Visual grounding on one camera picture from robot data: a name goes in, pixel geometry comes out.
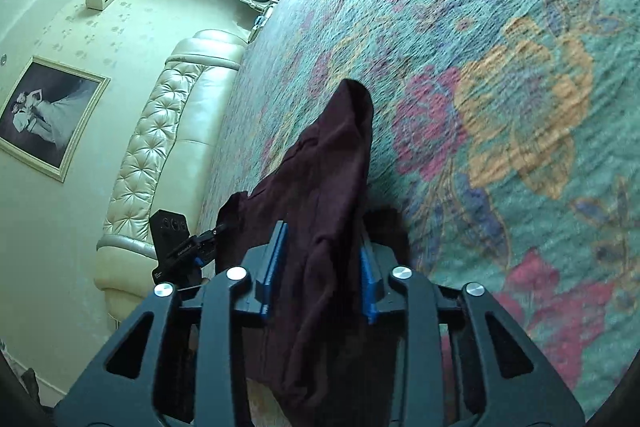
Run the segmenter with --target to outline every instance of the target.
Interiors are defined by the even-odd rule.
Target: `teal quilt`
[[[200,227],[359,80],[370,208],[401,211],[431,280],[487,286],[590,416],[640,347],[639,28],[640,0],[281,0]]]

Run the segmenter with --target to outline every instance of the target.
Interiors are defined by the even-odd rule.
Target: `bride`
[[[93,94],[90,82],[82,82],[74,92],[55,102],[43,100],[41,89],[22,92],[12,106],[14,127],[65,150]]]

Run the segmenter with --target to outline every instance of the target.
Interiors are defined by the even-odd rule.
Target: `black and white photograph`
[[[108,81],[33,57],[2,107],[1,148],[64,181],[79,136]]]

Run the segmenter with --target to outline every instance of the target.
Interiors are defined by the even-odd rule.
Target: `yellow flower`
[[[545,34],[529,17],[502,32],[508,45],[466,64],[454,97],[471,139],[470,182],[484,187],[513,169],[531,190],[558,199],[575,158],[571,130],[589,110],[593,59],[568,30],[553,47],[541,44]]]

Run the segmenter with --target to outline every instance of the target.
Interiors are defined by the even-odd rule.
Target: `gold picture frame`
[[[64,182],[110,78],[31,57],[0,109],[0,149]]]

